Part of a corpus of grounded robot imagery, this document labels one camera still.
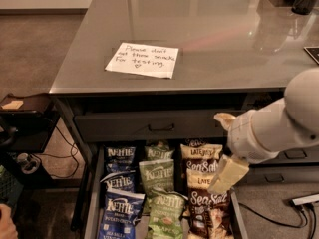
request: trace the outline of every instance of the power strip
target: power strip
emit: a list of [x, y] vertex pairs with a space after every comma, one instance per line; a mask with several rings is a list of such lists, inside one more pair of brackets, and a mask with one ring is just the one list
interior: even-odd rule
[[315, 202], [319, 202], [319, 194], [308, 195], [290, 200], [290, 203], [294, 206]]

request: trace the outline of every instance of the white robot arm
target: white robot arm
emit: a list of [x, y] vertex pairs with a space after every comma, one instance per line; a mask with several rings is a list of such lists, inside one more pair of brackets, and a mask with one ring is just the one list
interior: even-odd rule
[[221, 193], [240, 180], [249, 163], [275, 158], [280, 151], [319, 145], [319, 69], [293, 78], [284, 98], [233, 117], [228, 123], [223, 120], [222, 125], [228, 131], [232, 158], [221, 161], [208, 189], [213, 193]]

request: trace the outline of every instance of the white paper sign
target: white paper sign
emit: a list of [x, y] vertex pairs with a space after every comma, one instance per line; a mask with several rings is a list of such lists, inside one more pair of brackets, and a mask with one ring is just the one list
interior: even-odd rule
[[175, 48], [123, 43], [106, 70], [171, 79], [177, 54]]

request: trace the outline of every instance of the blue chip bag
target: blue chip bag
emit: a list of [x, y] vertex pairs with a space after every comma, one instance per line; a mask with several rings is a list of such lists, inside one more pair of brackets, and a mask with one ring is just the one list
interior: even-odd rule
[[108, 188], [99, 239], [135, 239], [144, 194]]
[[100, 182], [106, 185], [106, 188], [115, 188], [131, 193], [135, 192], [135, 171], [114, 172], [105, 176]]
[[105, 169], [107, 173], [132, 170], [136, 148], [133, 146], [104, 147]]

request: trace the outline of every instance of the cabinet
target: cabinet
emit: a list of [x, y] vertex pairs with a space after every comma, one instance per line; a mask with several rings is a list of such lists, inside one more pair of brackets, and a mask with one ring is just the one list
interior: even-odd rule
[[[282, 97], [295, 75], [317, 66], [303, 50], [318, 40], [317, 29], [315, 14], [291, 16], [268, 0], [93, 0], [50, 94], [94, 178], [101, 142], [225, 143], [214, 113], [242, 113]], [[105, 71], [123, 42], [178, 48], [172, 79]], [[264, 173], [271, 174], [267, 183], [277, 182], [284, 169], [309, 173], [298, 175], [306, 181], [319, 177], [316, 165], [279, 157], [252, 167], [243, 183], [261, 183]], [[98, 224], [93, 183], [87, 233]]]

